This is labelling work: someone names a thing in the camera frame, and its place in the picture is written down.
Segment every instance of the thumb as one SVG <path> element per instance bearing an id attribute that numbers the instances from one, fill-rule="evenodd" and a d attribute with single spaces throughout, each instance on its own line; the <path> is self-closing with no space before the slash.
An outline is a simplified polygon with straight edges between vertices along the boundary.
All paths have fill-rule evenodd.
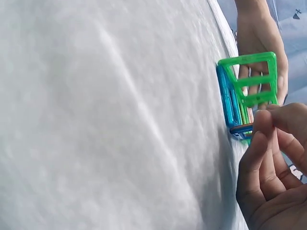
<path id="1" fill-rule="evenodd" d="M 284 49 L 282 48 L 280 50 L 282 50 L 282 52 L 277 52 L 277 100 L 279 105 L 283 105 L 288 94 L 289 64 Z"/>
<path id="2" fill-rule="evenodd" d="M 279 76 L 277 79 L 277 101 L 279 105 L 283 105 L 288 94 L 288 77 Z"/>
<path id="3" fill-rule="evenodd" d="M 307 150 L 307 106 L 292 103 L 283 107 L 269 105 L 273 124 L 280 130 L 291 133 Z"/>

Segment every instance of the fingernail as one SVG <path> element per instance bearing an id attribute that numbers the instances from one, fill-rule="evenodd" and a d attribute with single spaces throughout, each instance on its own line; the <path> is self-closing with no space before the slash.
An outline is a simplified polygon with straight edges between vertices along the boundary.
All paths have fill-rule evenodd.
<path id="1" fill-rule="evenodd" d="M 277 108 L 279 108 L 279 105 L 276 105 L 276 104 L 269 104 L 268 107 L 267 107 L 268 110 L 274 110 L 274 109 L 277 109 Z"/>
<path id="2" fill-rule="evenodd" d="M 278 89 L 282 89 L 283 88 L 283 82 L 284 82 L 283 76 L 279 76 L 278 79 L 277 79 L 277 87 L 278 87 Z"/>

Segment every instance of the green plastic frame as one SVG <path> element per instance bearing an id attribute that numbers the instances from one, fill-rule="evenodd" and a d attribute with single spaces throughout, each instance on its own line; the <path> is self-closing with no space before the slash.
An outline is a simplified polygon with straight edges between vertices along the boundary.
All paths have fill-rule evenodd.
<path id="1" fill-rule="evenodd" d="M 243 79 L 237 79 L 234 75 L 232 67 L 234 65 L 246 65 L 258 62 L 267 62 L 269 74 L 265 76 L 254 76 Z M 265 52 L 259 54 L 242 55 L 238 57 L 231 57 L 222 59 L 218 62 L 218 65 L 222 65 L 229 77 L 229 80 L 233 83 L 236 95 L 238 98 L 240 110 L 242 113 L 243 123 L 248 123 L 247 107 L 253 107 L 257 104 L 270 102 L 277 104 L 277 61 L 276 55 L 273 52 Z M 254 95 L 243 94 L 242 88 L 259 84 L 270 84 L 270 91 L 259 92 Z"/>

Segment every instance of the person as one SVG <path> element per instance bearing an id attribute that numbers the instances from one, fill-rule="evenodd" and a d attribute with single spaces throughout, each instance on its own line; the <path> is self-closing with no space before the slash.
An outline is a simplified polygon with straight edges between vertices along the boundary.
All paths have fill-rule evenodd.
<path id="1" fill-rule="evenodd" d="M 277 56 L 278 72 L 278 103 L 282 105 L 288 92 L 288 59 L 284 51 L 283 41 L 276 22 L 271 17 L 266 0 L 235 0 L 237 8 L 237 45 L 239 55 L 255 54 L 273 51 Z M 241 65 L 239 78 L 259 76 L 268 73 L 266 63 L 253 63 Z M 248 93 L 257 93 L 259 86 L 249 87 Z M 262 91 L 267 91 L 270 86 L 264 84 Z M 259 105 L 263 109 L 267 103 Z"/>
<path id="2" fill-rule="evenodd" d="M 236 198 L 249 229 L 300 230 L 307 225 L 307 184 L 282 152 L 307 174 L 307 106 L 269 105 L 255 117 L 251 145 L 239 164 Z"/>

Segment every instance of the white fabric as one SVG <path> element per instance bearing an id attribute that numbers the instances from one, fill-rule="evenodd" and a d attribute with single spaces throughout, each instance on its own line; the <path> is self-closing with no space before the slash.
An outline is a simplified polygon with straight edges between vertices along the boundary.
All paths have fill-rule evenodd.
<path id="1" fill-rule="evenodd" d="M 234 0 L 218 0 L 236 35 Z M 307 2 L 306 0 L 267 0 L 272 17 L 280 29 L 289 60 L 289 95 L 287 104 L 307 104 Z"/>
<path id="2" fill-rule="evenodd" d="M 246 228 L 214 0 L 3 0 L 0 17 L 0 229 Z"/>

